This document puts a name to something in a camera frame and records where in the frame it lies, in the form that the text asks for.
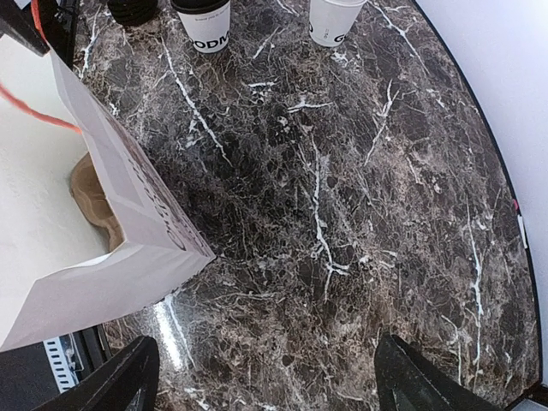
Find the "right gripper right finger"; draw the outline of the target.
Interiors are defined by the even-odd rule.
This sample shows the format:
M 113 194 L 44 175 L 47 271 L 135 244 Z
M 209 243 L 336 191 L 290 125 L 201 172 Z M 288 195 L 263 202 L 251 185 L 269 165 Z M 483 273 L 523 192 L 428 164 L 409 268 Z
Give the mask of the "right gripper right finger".
M 497 410 L 437 369 L 399 336 L 383 334 L 374 355 L 382 410 Z

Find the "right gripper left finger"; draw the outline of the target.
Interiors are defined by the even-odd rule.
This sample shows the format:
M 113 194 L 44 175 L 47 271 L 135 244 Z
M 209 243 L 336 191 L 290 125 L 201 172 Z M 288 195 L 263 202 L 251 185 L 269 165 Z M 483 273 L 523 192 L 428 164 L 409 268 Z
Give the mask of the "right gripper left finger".
M 37 407 L 38 410 L 153 410 L 158 392 L 159 352 L 152 337 L 137 337 L 88 378 Z

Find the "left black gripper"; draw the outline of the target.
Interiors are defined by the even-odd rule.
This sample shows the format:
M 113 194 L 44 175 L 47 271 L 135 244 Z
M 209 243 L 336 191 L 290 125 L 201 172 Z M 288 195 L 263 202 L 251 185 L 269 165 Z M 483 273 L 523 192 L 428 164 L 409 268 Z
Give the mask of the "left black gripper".
M 46 40 L 36 28 L 31 1 L 1 2 L 1 36 L 8 35 L 42 56 L 49 48 L 73 67 L 79 1 L 39 1 L 39 20 Z

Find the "stack of black lids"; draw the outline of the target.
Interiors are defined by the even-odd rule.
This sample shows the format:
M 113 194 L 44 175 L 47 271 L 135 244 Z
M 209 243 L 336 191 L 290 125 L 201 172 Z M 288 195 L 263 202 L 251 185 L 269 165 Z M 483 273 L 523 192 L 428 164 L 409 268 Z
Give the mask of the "stack of black lids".
M 158 0 L 108 0 L 106 5 L 116 23 L 137 27 L 155 15 Z

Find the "printed paper takeout bag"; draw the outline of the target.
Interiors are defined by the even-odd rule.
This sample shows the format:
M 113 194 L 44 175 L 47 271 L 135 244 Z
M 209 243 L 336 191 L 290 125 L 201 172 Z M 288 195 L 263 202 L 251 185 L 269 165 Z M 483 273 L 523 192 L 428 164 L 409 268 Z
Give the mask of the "printed paper takeout bag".
M 61 58 L 2 36 L 2 350 L 138 312 L 213 258 L 137 141 Z

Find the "brown cardboard cup carrier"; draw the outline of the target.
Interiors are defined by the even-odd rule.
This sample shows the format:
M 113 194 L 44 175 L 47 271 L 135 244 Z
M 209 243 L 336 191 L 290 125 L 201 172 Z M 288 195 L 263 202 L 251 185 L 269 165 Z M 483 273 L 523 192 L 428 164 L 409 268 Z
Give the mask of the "brown cardboard cup carrier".
M 122 226 L 106 199 L 90 153 L 73 168 L 70 176 L 70 193 L 85 219 L 107 235 L 110 252 L 123 244 Z

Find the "single white paper cup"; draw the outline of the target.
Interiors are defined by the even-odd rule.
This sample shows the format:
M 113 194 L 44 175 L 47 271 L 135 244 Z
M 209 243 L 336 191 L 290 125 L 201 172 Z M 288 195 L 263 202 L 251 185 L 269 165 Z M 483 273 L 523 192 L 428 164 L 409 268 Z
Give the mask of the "single white paper cup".
M 178 12 L 194 49 L 203 54 L 221 51 L 229 42 L 230 1 L 202 14 Z

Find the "stack of white paper cups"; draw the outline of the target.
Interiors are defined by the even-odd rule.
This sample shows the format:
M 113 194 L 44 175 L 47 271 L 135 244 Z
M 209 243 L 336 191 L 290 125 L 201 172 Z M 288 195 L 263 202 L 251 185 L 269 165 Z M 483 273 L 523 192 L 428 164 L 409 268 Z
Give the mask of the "stack of white paper cups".
M 318 45 L 339 46 L 367 0 L 311 0 L 309 35 Z

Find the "single black cup lid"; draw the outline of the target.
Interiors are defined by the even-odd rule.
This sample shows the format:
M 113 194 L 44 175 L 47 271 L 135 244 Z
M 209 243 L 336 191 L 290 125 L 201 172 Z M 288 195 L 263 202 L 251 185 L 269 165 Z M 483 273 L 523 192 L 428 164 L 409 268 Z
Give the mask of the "single black cup lid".
M 223 7 L 229 0 L 171 0 L 175 11 L 186 15 L 206 14 Z

